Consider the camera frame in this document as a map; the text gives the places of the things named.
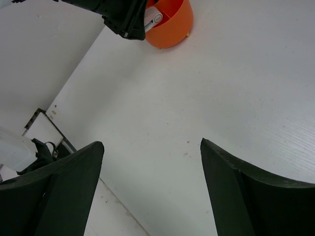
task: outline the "white table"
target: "white table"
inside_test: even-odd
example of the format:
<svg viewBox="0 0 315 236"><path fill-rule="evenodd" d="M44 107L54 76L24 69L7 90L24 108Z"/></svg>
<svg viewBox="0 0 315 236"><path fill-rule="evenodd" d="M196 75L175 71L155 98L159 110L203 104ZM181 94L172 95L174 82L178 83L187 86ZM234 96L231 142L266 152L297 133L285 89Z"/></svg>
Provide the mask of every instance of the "white table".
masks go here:
<svg viewBox="0 0 315 236"><path fill-rule="evenodd" d="M104 29L47 114L153 236L215 236L199 145L315 182L315 2L191 0L171 49Z"/></svg>

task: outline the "orange bucket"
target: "orange bucket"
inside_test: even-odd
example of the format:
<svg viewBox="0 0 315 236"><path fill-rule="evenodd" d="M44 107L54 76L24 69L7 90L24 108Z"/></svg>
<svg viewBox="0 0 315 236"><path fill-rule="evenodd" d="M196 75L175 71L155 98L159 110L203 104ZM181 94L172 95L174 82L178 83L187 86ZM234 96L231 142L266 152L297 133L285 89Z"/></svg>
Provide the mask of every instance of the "orange bucket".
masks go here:
<svg viewBox="0 0 315 236"><path fill-rule="evenodd" d="M146 32L147 41L157 48L168 48L189 36L193 25L193 13L189 0L148 0L147 8L155 6L163 20Z"/></svg>

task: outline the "wall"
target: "wall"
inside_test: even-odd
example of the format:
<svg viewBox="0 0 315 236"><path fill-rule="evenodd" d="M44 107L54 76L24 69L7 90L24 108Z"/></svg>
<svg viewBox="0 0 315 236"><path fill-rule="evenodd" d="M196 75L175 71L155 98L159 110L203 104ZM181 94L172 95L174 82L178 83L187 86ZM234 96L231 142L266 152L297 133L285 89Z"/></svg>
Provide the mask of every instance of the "wall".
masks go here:
<svg viewBox="0 0 315 236"><path fill-rule="evenodd" d="M0 9L0 125L15 133L47 109L103 29L101 16L63 2Z"/></svg>

